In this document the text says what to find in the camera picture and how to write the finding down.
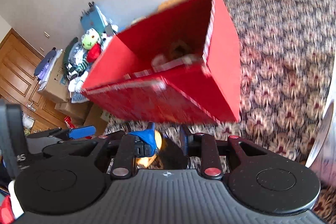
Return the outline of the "yellow round tin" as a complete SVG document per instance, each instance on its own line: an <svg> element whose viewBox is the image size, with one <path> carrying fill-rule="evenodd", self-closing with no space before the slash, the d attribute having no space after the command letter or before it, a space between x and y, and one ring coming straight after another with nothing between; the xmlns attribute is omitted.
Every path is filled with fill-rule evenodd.
<svg viewBox="0 0 336 224"><path fill-rule="evenodd" d="M187 169L189 158L182 149L170 138L155 130L155 150L153 156L137 157L135 160L138 169Z"/></svg>

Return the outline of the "blue patterned cloth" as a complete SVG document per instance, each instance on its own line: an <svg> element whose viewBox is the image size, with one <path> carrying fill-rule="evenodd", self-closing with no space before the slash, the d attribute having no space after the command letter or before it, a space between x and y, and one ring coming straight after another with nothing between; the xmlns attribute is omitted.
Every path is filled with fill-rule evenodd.
<svg viewBox="0 0 336 224"><path fill-rule="evenodd" d="M89 102L88 98L86 98L84 95L78 92L70 93L70 97L72 104Z"/></svg>

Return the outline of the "cardboard box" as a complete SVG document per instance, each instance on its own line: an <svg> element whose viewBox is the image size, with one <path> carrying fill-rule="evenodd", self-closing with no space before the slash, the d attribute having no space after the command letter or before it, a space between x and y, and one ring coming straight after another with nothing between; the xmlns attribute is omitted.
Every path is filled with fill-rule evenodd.
<svg viewBox="0 0 336 224"><path fill-rule="evenodd" d="M68 78L63 72L64 51L59 50L50 61L44 77L39 81L38 93L55 103L68 101Z"/></svg>

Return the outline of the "striped plush doll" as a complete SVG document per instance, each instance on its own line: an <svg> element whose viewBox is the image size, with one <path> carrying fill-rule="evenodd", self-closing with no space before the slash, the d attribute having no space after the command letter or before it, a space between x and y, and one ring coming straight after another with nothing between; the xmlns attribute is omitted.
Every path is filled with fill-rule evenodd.
<svg viewBox="0 0 336 224"><path fill-rule="evenodd" d="M63 72L69 81L68 90L70 93L79 93L91 69L87 61L88 50L86 50L79 39L75 37L66 47L63 57Z"/></svg>

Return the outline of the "wooden door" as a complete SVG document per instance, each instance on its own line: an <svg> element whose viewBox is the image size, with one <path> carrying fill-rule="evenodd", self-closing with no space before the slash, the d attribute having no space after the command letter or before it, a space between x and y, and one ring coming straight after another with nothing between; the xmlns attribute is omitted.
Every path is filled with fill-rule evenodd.
<svg viewBox="0 0 336 224"><path fill-rule="evenodd" d="M65 115L38 93L34 71L42 57L14 29L1 41L1 98L20 104L22 111L33 118L32 132L66 128Z"/></svg>

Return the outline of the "red fabric storage box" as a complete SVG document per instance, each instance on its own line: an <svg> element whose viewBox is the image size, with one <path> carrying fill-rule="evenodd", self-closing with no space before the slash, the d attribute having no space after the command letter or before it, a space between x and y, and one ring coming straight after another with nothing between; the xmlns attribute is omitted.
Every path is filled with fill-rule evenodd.
<svg viewBox="0 0 336 224"><path fill-rule="evenodd" d="M170 59L173 42L190 53ZM170 62L154 69L164 54ZM240 41L223 0L187 0L116 34L81 92L124 120L217 123L240 114Z"/></svg>

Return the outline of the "clear tape roll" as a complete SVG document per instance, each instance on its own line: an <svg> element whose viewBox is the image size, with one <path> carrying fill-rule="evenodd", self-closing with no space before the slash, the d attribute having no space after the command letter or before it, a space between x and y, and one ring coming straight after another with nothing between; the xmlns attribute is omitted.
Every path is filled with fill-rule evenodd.
<svg viewBox="0 0 336 224"><path fill-rule="evenodd" d="M166 57L164 54L159 54L154 59L152 59L151 66L154 69L164 69L169 62L170 59L168 57Z"/></svg>

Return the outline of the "green frog plush toy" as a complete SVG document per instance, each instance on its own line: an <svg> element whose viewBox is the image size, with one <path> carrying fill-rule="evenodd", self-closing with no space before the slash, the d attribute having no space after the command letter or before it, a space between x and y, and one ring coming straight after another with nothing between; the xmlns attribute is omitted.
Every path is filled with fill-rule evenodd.
<svg viewBox="0 0 336 224"><path fill-rule="evenodd" d="M91 50L95 44L100 44L100 39L99 33L94 28L90 28L82 35L81 44L84 49Z"/></svg>

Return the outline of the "white panda plush toy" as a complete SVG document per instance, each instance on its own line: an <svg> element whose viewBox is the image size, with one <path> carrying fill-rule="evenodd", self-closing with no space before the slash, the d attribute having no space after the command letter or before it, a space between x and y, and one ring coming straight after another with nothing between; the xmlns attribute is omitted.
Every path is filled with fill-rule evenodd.
<svg viewBox="0 0 336 224"><path fill-rule="evenodd" d="M108 36L106 32L102 33L100 36L100 48L102 51L105 51L113 36Z"/></svg>

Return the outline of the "brown pine cone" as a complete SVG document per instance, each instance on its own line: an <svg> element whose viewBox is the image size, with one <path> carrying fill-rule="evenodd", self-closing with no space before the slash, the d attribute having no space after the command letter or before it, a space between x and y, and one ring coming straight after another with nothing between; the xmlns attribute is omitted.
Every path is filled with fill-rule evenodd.
<svg viewBox="0 0 336 224"><path fill-rule="evenodd" d="M189 53L190 53L189 46L185 42L178 40L177 42L173 42L171 44L169 51L169 58L174 60L181 58Z"/></svg>

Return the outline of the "blue tin box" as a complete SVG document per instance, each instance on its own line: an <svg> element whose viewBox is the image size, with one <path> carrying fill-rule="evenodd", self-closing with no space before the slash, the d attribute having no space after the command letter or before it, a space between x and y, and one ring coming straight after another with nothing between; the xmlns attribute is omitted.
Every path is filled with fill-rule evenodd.
<svg viewBox="0 0 336 224"><path fill-rule="evenodd" d="M83 10L80 23L84 31L95 29L99 34L105 31L108 22L99 7L94 2L88 3L89 9Z"/></svg>

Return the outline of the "floral patterned tablecloth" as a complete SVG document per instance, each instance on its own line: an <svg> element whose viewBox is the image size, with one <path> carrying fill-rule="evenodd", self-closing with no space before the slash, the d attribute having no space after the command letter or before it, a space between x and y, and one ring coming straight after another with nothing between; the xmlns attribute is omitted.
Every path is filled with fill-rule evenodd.
<svg viewBox="0 0 336 224"><path fill-rule="evenodd" d="M239 119L189 129L305 165L332 90L335 0L223 1L240 40Z"/></svg>

